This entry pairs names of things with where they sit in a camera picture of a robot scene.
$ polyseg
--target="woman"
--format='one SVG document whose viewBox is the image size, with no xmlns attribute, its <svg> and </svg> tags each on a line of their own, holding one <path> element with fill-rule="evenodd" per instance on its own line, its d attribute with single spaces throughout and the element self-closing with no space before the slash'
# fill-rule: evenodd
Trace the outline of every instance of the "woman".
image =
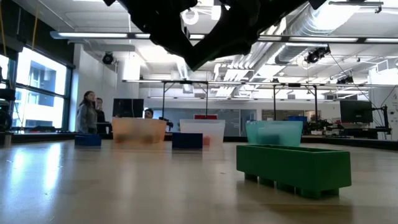
<svg viewBox="0 0 398 224">
<path fill-rule="evenodd" d="M 87 91 L 79 105 L 78 130 L 81 133 L 97 133 L 97 113 L 95 111 L 95 93 Z"/>
<path fill-rule="evenodd" d="M 148 108 L 145 110 L 145 119 L 152 119 L 154 117 L 154 110 Z"/>
<path fill-rule="evenodd" d="M 102 99 L 97 98 L 95 101 L 95 106 L 96 109 L 95 111 L 97 112 L 97 123 L 102 123 L 97 125 L 97 133 L 99 134 L 106 134 L 106 126 L 104 125 L 105 121 L 105 113 L 102 110 Z"/>
</svg>

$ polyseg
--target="black screen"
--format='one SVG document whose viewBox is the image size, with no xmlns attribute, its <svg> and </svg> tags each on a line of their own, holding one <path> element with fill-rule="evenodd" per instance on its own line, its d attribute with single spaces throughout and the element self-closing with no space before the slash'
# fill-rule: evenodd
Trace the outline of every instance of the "black screen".
<svg viewBox="0 0 398 224">
<path fill-rule="evenodd" d="M 370 101 L 340 101 L 341 122 L 372 123 L 372 103 Z"/>
<path fill-rule="evenodd" d="M 114 99 L 113 116 L 118 118 L 142 118 L 144 99 Z"/>
</svg>

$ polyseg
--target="teal translucent bin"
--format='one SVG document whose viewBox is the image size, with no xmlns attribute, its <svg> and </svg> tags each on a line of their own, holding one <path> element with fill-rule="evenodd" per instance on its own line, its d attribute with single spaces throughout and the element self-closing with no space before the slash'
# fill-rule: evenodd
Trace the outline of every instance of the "teal translucent bin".
<svg viewBox="0 0 398 224">
<path fill-rule="evenodd" d="M 249 144 L 299 146 L 302 121 L 252 121 L 246 123 Z"/>
</svg>

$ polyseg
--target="navy blue block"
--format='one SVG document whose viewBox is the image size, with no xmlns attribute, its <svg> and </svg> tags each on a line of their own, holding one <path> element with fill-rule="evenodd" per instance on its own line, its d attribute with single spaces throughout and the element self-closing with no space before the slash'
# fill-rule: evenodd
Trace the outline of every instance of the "navy blue block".
<svg viewBox="0 0 398 224">
<path fill-rule="evenodd" d="M 202 149 L 203 134 L 201 133 L 173 133 L 173 149 Z"/>
<path fill-rule="evenodd" d="M 101 146 L 101 137 L 97 134 L 75 136 L 76 146 Z"/>
</svg>

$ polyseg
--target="metal pole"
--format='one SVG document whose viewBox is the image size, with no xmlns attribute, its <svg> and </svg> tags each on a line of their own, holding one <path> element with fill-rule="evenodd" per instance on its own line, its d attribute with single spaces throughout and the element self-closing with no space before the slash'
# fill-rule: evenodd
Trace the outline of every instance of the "metal pole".
<svg viewBox="0 0 398 224">
<path fill-rule="evenodd" d="M 317 86 L 314 86 L 315 89 L 315 122 L 318 122 L 318 93 Z"/>
<path fill-rule="evenodd" d="M 166 94 L 166 82 L 163 82 L 163 106 L 162 106 L 162 118 L 164 118 L 164 99 Z"/>
<path fill-rule="evenodd" d="M 207 106 L 208 106 L 208 100 L 209 100 L 209 83 L 206 84 L 206 119 L 207 119 Z"/>
<path fill-rule="evenodd" d="M 276 85 L 274 85 L 274 121 L 276 121 L 276 92 L 275 92 Z"/>
</svg>

